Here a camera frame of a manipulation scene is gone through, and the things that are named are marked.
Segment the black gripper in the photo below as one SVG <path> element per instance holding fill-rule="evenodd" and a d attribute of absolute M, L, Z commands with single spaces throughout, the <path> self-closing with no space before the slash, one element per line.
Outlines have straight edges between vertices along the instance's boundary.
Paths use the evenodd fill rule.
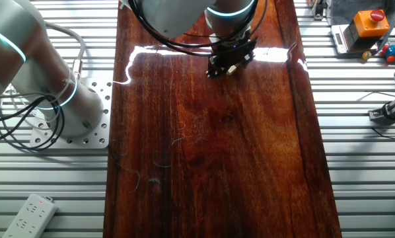
<path fill-rule="evenodd" d="M 244 38 L 233 46 L 218 45 L 212 47 L 213 55 L 209 58 L 206 75 L 208 78 L 218 78 L 226 75 L 229 66 L 237 65 L 247 68 L 254 59 L 254 48 L 258 37 Z"/>

